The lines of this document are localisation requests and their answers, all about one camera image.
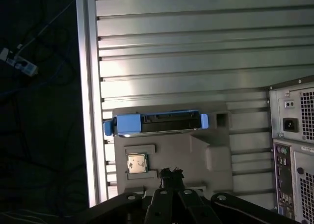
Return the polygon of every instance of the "dark background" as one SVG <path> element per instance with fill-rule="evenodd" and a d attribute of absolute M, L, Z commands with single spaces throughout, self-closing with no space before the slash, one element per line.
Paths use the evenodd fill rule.
<path fill-rule="evenodd" d="M 0 0 L 0 49 L 15 51 L 72 1 Z M 4 212 L 54 219 L 21 209 L 66 216 L 88 207 L 76 18 L 74 1 L 21 53 L 36 76 L 0 60 L 0 222 L 14 223 Z"/>

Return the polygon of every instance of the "cpu processor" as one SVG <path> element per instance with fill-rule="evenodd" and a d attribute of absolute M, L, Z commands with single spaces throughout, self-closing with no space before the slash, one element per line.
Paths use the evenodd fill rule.
<path fill-rule="evenodd" d="M 147 171 L 147 154 L 128 154 L 129 174 L 144 173 Z"/>

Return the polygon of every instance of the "power strip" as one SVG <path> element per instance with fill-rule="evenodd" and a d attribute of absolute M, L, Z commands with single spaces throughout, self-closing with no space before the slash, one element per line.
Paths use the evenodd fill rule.
<path fill-rule="evenodd" d="M 16 59 L 14 56 L 12 58 L 10 58 L 10 56 L 13 56 L 13 53 L 10 52 L 7 48 L 4 48 L 0 53 L 1 60 L 10 64 L 12 67 L 19 69 L 22 73 L 30 77 L 33 77 L 38 73 L 38 67 L 35 64 L 27 61 L 20 56 L 18 56 Z"/>

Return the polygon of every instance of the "ventilation grille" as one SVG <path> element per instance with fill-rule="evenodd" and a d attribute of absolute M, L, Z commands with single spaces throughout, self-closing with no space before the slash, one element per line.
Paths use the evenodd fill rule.
<path fill-rule="evenodd" d="M 303 136 L 308 140 L 314 140 L 314 92 L 303 93 L 301 97 L 302 129 Z"/>
<path fill-rule="evenodd" d="M 305 173 L 305 179 L 300 178 L 303 218 L 311 224 L 314 223 L 313 181 L 314 175 L 307 172 Z"/>

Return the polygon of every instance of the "corrugated metal wall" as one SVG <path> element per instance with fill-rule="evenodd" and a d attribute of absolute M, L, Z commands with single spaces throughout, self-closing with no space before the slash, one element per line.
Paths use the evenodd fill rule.
<path fill-rule="evenodd" d="M 314 74 L 314 0 L 97 0 L 96 8 L 104 118 L 120 107 L 228 102 L 234 193 L 274 208 L 260 87 Z"/>

